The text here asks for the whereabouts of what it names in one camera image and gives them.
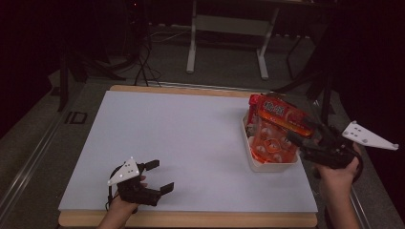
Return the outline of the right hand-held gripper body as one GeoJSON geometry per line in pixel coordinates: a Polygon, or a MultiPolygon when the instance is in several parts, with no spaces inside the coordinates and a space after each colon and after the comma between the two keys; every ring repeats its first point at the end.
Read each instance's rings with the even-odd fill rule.
{"type": "Polygon", "coordinates": [[[325,124],[318,125],[317,131],[320,135],[317,142],[300,138],[298,139],[298,146],[306,160],[332,169],[347,167],[355,157],[360,160],[361,155],[354,150],[354,143],[392,151],[399,148],[398,144],[373,133],[356,121],[349,123],[343,131],[325,124]]]}

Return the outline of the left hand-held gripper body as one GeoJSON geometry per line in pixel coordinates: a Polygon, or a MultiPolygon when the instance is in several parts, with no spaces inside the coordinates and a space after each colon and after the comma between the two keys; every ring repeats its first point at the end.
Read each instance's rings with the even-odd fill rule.
{"type": "Polygon", "coordinates": [[[145,163],[136,163],[131,157],[116,167],[111,173],[107,185],[109,188],[107,205],[110,205],[114,195],[113,186],[116,185],[122,200],[150,206],[156,206],[160,200],[160,190],[146,188],[141,183],[141,176],[145,163]]]}

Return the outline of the orange snack packet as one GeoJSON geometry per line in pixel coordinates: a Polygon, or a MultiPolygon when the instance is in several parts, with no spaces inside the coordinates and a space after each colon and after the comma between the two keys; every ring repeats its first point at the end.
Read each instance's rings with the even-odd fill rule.
{"type": "Polygon", "coordinates": [[[272,94],[252,94],[248,104],[245,132],[251,138],[253,159],[262,164],[291,163],[298,147],[288,140],[287,134],[311,137],[313,129],[305,123],[309,116],[272,94]]]}

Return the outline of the white plastic divided container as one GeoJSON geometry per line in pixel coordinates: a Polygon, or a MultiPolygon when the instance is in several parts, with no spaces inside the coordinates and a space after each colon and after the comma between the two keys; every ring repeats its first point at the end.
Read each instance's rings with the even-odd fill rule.
{"type": "Polygon", "coordinates": [[[275,124],[242,118],[242,131],[250,169],[257,173],[280,173],[298,162],[298,147],[287,139],[287,131],[275,124]],[[247,137],[245,125],[256,126],[255,135],[247,137]]]}

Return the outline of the person's left hand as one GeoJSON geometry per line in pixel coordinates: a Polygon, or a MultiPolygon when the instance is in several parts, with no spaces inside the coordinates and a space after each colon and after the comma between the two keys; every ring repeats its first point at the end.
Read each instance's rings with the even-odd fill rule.
{"type": "Polygon", "coordinates": [[[131,216],[138,207],[138,203],[124,201],[121,199],[119,192],[116,192],[106,215],[131,216]]]}

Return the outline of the person's right hand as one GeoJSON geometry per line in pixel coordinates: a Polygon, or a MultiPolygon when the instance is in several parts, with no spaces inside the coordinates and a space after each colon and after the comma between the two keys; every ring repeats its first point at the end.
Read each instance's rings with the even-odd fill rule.
{"type": "Polygon", "coordinates": [[[350,192],[352,183],[360,170],[360,161],[355,156],[345,168],[332,169],[320,164],[314,164],[314,168],[320,175],[321,186],[328,194],[343,195],[350,192]]]}

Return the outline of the white table mat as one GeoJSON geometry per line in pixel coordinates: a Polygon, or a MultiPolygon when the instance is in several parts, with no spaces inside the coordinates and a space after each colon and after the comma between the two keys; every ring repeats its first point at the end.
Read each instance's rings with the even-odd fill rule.
{"type": "Polygon", "coordinates": [[[110,174],[125,160],[154,159],[152,189],[168,183],[159,211],[314,213],[303,165],[281,173],[250,169],[242,119],[245,98],[109,91],[59,204],[62,210],[101,210],[110,174]]]}

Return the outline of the black metal stand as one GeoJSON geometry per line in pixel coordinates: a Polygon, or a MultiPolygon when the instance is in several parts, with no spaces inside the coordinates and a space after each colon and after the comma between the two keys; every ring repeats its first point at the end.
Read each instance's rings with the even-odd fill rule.
{"type": "Polygon", "coordinates": [[[57,0],[60,109],[69,101],[69,76],[85,82],[93,71],[121,81],[117,72],[136,62],[136,9],[137,0],[57,0]]]}
{"type": "Polygon", "coordinates": [[[275,21],[276,33],[297,38],[288,51],[286,64],[291,82],[273,92],[284,94],[295,88],[309,84],[306,97],[317,100],[322,95],[322,106],[318,119],[329,124],[330,94],[333,81],[333,59],[323,57],[333,29],[333,20],[339,12],[342,0],[283,0],[277,4],[278,19],[275,21]],[[304,67],[293,73],[289,62],[290,56],[300,41],[308,36],[315,48],[304,67]]]}

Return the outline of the black floor bracket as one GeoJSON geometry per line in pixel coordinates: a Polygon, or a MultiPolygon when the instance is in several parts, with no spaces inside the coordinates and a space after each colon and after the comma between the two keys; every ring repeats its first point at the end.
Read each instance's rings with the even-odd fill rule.
{"type": "Polygon", "coordinates": [[[88,118],[87,113],[69,112],[64,123],[65,124],[84,124],[88,118]]]}

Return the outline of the white metal desk frame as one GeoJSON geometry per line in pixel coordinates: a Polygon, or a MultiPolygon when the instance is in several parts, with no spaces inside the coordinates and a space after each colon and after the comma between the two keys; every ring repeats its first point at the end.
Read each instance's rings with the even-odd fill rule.
{"type": "Polygon", "coordinates": [[[265,53],[280,9],[275,8],[270,15],[270,19],[268,21],[263,21],[198,14],[197,6],[197,0],[193,0],[191,16],[191,39],[186,64],[186,72],[193,73],[195,70],[197,31],[235,33],[242,35],[262,36],[264,38],[263,45],[256,50],[256,56],[261,78],[263,80],[268,80],[269,75],[266,67],[265,53]]]}

